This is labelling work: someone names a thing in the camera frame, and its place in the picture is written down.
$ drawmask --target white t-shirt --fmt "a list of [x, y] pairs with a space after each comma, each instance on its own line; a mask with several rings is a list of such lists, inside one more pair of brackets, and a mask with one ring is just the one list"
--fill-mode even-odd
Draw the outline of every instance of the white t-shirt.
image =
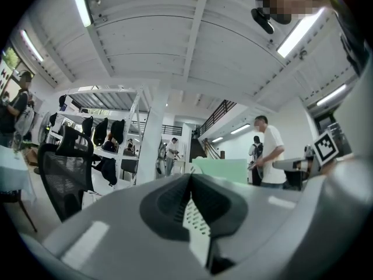
[[172, 152], [170, 152], [170, 149], [172, 149], [173, 151], [177, 151], [177, 146], [178, 146], [177, 143], [178, 143], [178, 142], [173, 143], [172, 141], [170, 141], [170, 142], [167, 144], [167, 147], [166, 147], [166, 151], [167, 151], [166, 156], [167, 156], [168, 158], [170, 158], [170, 159], [173, 159], [173, 158], [174, 158], [175, 155], [174, 155]]
[[[263, 158], [269, 155], [273, 150], [282, 146], [280, 132], [277, 128], [272, 125], [268, 125], [266, 131], [264, 132], [264, 143], [263, 143]], [[285, 172], [280, 169], [275, 169], [272, 166], [272, 163], [277, 160], [283, 160], [283, 153], [275, 158], [273, 161], [266, 162], [263, 167], [263, 183], [269, 184], [283, 184], [286, 181]]]

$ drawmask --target fluorescent light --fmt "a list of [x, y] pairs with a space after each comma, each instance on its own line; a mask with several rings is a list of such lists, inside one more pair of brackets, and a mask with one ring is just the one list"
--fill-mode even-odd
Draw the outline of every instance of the fluorescent light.
[[338, 95], [339, 93], [344, 91], [346, 88], [347, 88], [346, 84], [343, 84], [341, 87], [334, 90], [331, 94], [327, 95], [323, 99], [320, 99], [320, 101], [317, 102], [317, 106], [320, 106], [320, 105], [326, 103], [328, 100], [332, 99], [333, 97], [335, 97], [336, 95]]
[[286, 40], [281, 44], [277, 52], [282, 56], [286, 57], [293, 50], [293, 48], [299, 43], [299, 41], [305, 36], [307, 31], [312, 27], [316, 20], [320, 17], [324, 8], [320, 9], [316, 14], [305, 17], [290, 33]]
[[40, 62], [43, 61], [42, 56], [36, 50], [35, 46], [31, 42], [31, 40], [29, 39], [29, 36], [27, 35], [26, 31], [21, 30], [21, 36], [24, 39], [24, 41], [26, 42], [26, 44], [30, 47], [30, 49], [32, 50], [32, 52], [36, 56], [36, 58], [39, 59]]
[[91, 18], [88, 13], [87, 5], [85, 0], [75, 0], [76, 7], [82, 19], [84, 27], [88, 27], [92, 24]]
[[240, 132], [240, 131], [242, 131], [242, 130], [248, 128], [249, 126], [250, 126], [249, 124], [245, 124], [243, 127], [238, 128], [237, 130], [231, 132], [231, 134], [232, 134], [232, 135], [233, 135], [233, 134], [236, 134], [236, 133], [238, 133], [238, 132]]
[[215, 143], [215, 142], [220, 141], [222, 139], [223, 139], [223, 137], [219, 137], [219, 138], [216, 138], [215, 140], [212, 140], [212, 142]]

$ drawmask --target chair backrest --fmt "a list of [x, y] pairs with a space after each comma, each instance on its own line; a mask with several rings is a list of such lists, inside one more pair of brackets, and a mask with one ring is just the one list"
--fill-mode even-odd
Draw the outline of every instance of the chair backrest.
[[[125, 150], [123, 152], [123, 155], [135, 157], [135, 155], [129, 150]], [[130, 173], [136, 173], [137, 164], [138, 164], [137, 160], [122, 160], [121, 169], [123, 169], [124, 171], [130, 172]]]
[[61, 221], [81, 210], [84, 191], [93, 191], [92, 154], [90, 138], [67, 126], [59, 145], [38, 150], [40, 176]]

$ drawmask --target white table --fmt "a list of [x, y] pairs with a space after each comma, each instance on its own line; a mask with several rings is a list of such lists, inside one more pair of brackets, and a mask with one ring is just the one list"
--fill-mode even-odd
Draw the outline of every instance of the white table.
[[33, 203], [36, 200], [30, 173], [20, 152], [0, 146], [0, 196], [3, 202], [18, 202], [24, 214], [30, 221], [34, 231], [36, 228], [27, 213], [22, 200], [21, 191], [27, 193], [27, 199]]
[[28, 199], [36, 200], [29, 169], [20, 152], [0, 146], [0, 192], [24, 190]]

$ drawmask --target black railing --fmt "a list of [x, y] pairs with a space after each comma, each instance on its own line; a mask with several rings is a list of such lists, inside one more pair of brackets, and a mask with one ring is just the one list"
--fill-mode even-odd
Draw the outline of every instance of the black railing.
[[233, 101], [223, 100], [218, 106], [214, 113], [205, 121], [205, 123], [199, 129], [199, 135], [202, 136], [210, 127], [212, 127], [219, 119], [221, 119], [226, 113], [231, 110], [237, 103]]
[[[138, 126], [137, 121], [132, 121], [134, 126]], [[145, 130], [146, 122], [140, 121], [140, 130], [143, 132]], [[161, 134], [168, 134], [174, 136], [181, 136], [182, 127], [174, 127], [173, 125], [162, 125]]]

